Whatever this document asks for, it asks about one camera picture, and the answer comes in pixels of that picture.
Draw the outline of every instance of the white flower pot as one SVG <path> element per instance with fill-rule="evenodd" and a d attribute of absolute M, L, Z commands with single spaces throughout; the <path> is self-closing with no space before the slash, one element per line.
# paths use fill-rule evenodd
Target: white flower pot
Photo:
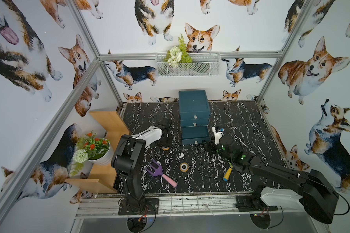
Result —
<path fill-rule="evenodd" d="M 112 145 L 109 143 L 109 149 L 104 156 L 102 156 L 101 158 L 96 159 L 96 160 L 88 160 L 88 161 L 92 162 L 93 164 L 105 166 L 105 165 L 108 165 L 112 162 L 113 156 L 114 156 L 114 150 L 112 149 Z"/>

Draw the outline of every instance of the metal grate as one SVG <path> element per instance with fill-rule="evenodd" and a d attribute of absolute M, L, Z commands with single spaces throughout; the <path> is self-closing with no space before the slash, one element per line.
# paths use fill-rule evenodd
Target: metal grate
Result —
<path fill-rule="evenodd" d="M 176 68 L 164 62 L 166 54 L 166 52 L 156 53 L 157 70 L 160 77 L 217 76 L 219 73 L 221 56 L 218 51 L 188 53 L 192 58 L 192 63 L 178 63 Z"/>

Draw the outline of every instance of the dog tongue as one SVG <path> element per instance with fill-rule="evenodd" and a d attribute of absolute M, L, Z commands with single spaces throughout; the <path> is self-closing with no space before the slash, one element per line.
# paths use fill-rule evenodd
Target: dog tongue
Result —
<path fill-rule="evenodd" d="M 7 40 L 10 44 L 17 44 L 19 42 L 19 38 L 17 34 L 10 29 L 10 27 L 6 26 L 0 30 L 0 34 Z"/>
<path fill-rule="evenodd" d="M 157 6 L 159 4 L 159 0 L 150 0 L 154 6 Z"/>

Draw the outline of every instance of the tape roll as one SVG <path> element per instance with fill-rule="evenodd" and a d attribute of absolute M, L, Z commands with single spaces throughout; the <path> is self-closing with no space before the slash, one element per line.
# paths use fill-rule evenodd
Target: tape roll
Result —
<path fill-rule="evenodd" d="M 180 170 L 181 170 L 182 172 L 188 171 L 188 168 L 189 168 L 189 166 L 188 166 L 187 163 L 182 163 L 182 164 L 180 164 Z"/>

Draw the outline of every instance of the purple garden fork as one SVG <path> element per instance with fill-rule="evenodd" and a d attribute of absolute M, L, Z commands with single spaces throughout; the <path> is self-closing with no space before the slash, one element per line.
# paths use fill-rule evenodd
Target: purple garden fork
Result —
<path fill-rule="evenodd" d="M 149 172 L 149 174 L 151 174 L 152 176 L 159 176 L 159 175 L 162 175 L 162 177 L 163 177 L 165 180 L 167 180 L 167 182 L 169 182 L 174 188 L 176 188 L 176 186 L 177 186 L 178 184 L 177 184 L 175 181 L 173 181 L 173 179 L 171 179 L 170 177 L 168 177 L 168 176 L 166 176 L 165 174 L 162 173 L 162 166 L 159 165 L 159 164 L 157 163 L 157 161 L 153 160 L 153 162 L 158 166 L 158 168 L 155 168 L 153 165 L 149 164 L 149 166 L 150 166 L 151 168 L 153 168 L 154 173 L 151 172 L 151 171 L 149 170 L 149 168 L 147 168 L 147 167 L 145 168 L 145 170 L 146 170 L 147 172 Z"/>

